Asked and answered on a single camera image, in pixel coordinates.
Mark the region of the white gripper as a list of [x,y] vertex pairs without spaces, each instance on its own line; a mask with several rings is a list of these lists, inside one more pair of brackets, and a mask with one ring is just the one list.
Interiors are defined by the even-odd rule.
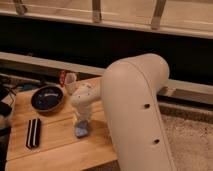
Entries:
[[74,114],[75,117],[73,119],[73,122],[75,124],[78,124],[81,121],[89,121],[92,115],[92,109],[90,106],[76,108]]

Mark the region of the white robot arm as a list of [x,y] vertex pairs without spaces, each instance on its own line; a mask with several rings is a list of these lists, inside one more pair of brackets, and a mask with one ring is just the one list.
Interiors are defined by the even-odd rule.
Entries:
[[81,85],[71,96],[82,118],[102,102],[121,171],[177,171],[157,102],[168,78],[167,62],[148,53],[112,63],[99,85]]

